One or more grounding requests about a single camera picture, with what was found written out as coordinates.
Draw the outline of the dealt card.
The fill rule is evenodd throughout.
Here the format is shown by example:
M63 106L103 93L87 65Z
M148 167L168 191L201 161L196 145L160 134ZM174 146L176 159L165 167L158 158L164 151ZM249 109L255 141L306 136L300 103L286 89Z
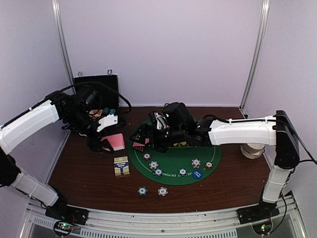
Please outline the dealt card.
M140 143L140 142L133 142L133 147L145 147L146 146L146 144L147 143L149 143L149 139L148 138L146 138L145 139L145 142L143 142L143 143Z

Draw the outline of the pink playing cards pile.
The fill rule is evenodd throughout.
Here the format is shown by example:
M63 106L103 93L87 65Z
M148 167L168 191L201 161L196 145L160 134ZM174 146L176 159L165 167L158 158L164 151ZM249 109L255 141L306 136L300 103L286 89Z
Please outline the pink playing cards pile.
M105 136L102 141L108 140L114 151L125 149L124 137L122 133Z

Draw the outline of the brown chip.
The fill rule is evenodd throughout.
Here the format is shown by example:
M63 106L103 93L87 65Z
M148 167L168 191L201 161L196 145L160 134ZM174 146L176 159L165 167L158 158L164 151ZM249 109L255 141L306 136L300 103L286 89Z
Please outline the brown chip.
M212 162L206 162L205 163L205 168L208 169L208 170L212 169L213 168L213 163Z
M150 160L151 158L152 158L152 156L151 156L150 153L144 153L144 154L143 154L143 159L144 159L145 161L148 161L148 160Z

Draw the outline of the blue beige chip mat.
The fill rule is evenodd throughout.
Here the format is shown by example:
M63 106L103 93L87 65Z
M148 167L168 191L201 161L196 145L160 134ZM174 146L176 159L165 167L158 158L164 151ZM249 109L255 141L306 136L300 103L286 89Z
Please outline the blue beige chip mat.
M191 165L192 165L193 168L199 168L200 165L201 165L201 161L198 160L198 159L193 159L193 160L191 161Z
M151 161L149 163L149 167L150 167L151 170L155 170L155 169L157 169L159 167L159 163L157 161Z

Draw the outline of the blue green chip mat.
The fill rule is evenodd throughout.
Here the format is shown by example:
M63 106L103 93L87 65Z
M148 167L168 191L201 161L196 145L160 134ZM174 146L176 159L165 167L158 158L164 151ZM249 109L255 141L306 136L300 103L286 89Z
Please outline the blue green chip mat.
M161 168L156 168L153 170L153 175L155 177L160 177L160 176L162 176L162 174L163 174L163 170Z
M185 176L185 175L187 174L187 170L186 170L185 168L180 168L180 169L178 170L178 174L179 174L180 176Z

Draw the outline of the blue beige 10 chip stack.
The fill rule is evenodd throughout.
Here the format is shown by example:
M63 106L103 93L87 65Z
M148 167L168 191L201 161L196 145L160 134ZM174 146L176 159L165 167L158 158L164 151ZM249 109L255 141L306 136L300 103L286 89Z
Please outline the blue beige 10 chip stack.
M166 196L168 194L168 189L166 187L160 187L158 189L159 196Z

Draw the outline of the blue small blind button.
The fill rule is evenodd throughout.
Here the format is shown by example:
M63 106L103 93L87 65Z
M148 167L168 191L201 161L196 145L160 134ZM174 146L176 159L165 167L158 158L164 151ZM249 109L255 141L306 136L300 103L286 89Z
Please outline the blue small blind button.
M192 172L192 177L194 179L202 179L203 176L204 176L204 174L203 174L203 171L201 171L201 170L193 170L193 172Z

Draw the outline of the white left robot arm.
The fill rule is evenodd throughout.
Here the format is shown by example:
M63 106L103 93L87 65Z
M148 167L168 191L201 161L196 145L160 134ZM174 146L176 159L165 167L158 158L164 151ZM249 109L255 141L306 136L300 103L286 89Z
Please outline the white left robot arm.
M11 152L37 131L62 121L64 130L77 131L87 136L87 146L93 152L114 153L108 139L104 138L106 128L118 123L118 117L100 117L90 113L95 100L102 98L92 87L96 81L78 83L80 90L68 95L65 87L45 96L40 102L28 108L0 127L0 185L11 186L29 197L40 201L46 210L60 220L71 216L66 198L55 188L38 181L16 165Z

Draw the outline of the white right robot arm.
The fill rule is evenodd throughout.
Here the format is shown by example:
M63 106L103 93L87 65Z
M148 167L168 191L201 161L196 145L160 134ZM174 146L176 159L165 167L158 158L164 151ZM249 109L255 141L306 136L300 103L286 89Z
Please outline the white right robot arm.
M187 109L164 109L151 112L150 124L140 125L130 141L159 152L166 152L174 143L186 142L194 147L240 144L258 153L267 145L275 146L275 160L262 198L254 207L254 215L264 219L273 211L291 172L300 163L299 147L303 145L285 111L258 119L221 119L205 115L194 121Z

